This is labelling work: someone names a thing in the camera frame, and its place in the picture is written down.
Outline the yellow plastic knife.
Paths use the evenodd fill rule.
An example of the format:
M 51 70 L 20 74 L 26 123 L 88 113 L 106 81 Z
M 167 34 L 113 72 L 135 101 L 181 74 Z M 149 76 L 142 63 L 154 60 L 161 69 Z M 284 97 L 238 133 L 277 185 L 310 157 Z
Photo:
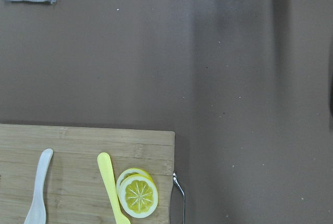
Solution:
M 130 224 L 130 220 L 124 215 L 120 208 L 110 155 L 105 152 L 100 153 L 97 156 L 97 163 L 116 223 Z

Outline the bamboo cutting board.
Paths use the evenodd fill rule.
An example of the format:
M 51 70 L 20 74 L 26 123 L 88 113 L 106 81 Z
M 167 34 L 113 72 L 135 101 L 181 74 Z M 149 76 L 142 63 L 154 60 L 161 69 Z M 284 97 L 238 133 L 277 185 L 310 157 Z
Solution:
M 1 125 L 1 223 L 23 223 L 43 150 L 54 153 L 44 188 L 47 223 L 114 223 L 97 156 L 110 155 L 114 175 L 137 167 L 159 192 L 157 209 L 131 223 L 169 223 L 175 134 L 170 131 Z

